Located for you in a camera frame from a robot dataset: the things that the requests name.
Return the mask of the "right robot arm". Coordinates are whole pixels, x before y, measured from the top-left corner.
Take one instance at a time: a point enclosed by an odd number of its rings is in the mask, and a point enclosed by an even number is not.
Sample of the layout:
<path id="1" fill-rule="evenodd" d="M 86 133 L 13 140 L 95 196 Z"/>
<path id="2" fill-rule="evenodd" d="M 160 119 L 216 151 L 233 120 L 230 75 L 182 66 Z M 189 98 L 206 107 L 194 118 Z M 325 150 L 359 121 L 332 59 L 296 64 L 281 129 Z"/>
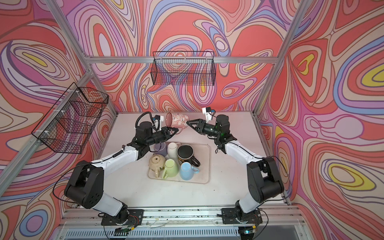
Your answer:
<path id="1" fill-rule="evenodd" d="M 274 158 L 259 156 L 242 146 L 231 134 L 228 116 L 218 115 L 214 125 L 203 119 L 187 121 L 187 125 L 213 139 L 218 150 L 246 166 L 248 193 L 235 203 L 233 214 L 227 216 L 222 213 L 223 219 L 234 218 L 240 223 L 247 223 L 258 214 L 257 210 L 262 204 L 285 191 Z"/>

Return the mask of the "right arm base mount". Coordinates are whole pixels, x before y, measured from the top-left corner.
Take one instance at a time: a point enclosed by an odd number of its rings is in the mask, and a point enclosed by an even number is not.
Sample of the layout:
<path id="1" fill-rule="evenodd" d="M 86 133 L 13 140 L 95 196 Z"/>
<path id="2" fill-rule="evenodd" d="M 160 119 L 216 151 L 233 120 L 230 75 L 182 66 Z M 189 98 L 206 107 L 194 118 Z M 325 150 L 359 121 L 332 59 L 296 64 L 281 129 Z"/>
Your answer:
<path id="1" fill-rule="evenodd" d="M 223 224 L 254 224 L 258 226 L 263 222 L 262 215 L 259 210 L 253 210 L 249 213 L 244 213 L 240 208 L 222 208 L 218 214 L 222 218 Z"/>

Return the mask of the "light blue mug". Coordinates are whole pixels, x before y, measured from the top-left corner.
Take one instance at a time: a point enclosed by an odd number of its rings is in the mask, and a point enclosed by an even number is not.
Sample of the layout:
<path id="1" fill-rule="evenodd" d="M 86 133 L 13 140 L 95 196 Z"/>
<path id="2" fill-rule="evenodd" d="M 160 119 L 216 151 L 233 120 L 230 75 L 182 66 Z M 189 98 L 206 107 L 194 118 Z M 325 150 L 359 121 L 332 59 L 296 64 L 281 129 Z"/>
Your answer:
<path id="1" fill-rule="evenodd" d="M 195 174 L 198 174 L 200 170 L 190 163 L 184 162 L 182 163 L 179 172 L 182 180 L 189 181 L 194 177 Z"/>

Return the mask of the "pink mug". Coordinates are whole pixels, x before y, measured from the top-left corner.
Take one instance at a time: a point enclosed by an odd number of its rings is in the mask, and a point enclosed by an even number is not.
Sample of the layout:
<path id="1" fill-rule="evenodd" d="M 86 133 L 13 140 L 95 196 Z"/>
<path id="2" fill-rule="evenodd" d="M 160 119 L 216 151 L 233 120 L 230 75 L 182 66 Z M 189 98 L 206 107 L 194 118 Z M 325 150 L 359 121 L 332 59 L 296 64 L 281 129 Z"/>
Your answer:
<path id="1" fill-rule="evenodd" d="M 179 131 L 177 134 L 180 134 L 182 130 L 188 127 L 187 121 L 189 120 L 190 118 L 186 114 L 168 112 L 165 118 L 165 123 L 169 128 L 178 128 Z"/>

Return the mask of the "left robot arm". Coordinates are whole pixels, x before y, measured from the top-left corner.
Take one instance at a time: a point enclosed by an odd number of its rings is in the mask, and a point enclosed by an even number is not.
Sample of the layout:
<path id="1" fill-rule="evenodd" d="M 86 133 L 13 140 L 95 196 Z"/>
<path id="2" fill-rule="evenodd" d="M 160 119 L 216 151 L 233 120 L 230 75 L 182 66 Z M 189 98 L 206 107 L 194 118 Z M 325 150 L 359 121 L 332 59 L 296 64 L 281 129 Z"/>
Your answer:
<path id="1" fill-rule="evenodd" d="M 150 146 L 165 143 L 178 131 L 174 127 L 161 127 L 161 118 L 145 112 L 135 122 L 132 141 L 114 154 L 92 162 L 81 161 L 74 167 L 64 195 L 85 209 L 93 209 L 110 217 L 117 225 L 129 219 L 126 204 L 104 192 L 105 177 L 123 166 L 143 158 Z"/>

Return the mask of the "black skull mug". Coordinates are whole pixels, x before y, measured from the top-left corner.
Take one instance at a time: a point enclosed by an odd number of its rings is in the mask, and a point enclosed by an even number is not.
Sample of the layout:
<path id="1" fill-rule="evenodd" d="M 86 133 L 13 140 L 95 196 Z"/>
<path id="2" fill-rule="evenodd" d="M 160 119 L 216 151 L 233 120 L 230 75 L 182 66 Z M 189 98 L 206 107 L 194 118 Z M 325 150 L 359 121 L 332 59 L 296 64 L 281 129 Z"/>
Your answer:
<path id="1" fill-rule="evenodd" d="M 194 149 L 191 145 L 184 144 L 178 147 L 177 156 L 179 160 L 179 164 L 187 162 L 193 165 L 194 167 L 200 167 L 200 161 L 194 155 Z"/>

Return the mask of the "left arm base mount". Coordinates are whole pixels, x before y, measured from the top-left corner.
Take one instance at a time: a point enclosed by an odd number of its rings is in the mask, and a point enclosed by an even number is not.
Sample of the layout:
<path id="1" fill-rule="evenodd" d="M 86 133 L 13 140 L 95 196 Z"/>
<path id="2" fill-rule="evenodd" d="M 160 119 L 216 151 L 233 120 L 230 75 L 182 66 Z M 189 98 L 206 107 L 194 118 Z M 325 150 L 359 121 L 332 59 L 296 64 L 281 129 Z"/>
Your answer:
<path id="1" fill-rule="evenodd" d="M 101 225 L 137 227 L 142 224 L 143 215 L 143 209 L 121 210 L 116 216 L 104 214 L 102 217 Z"/>

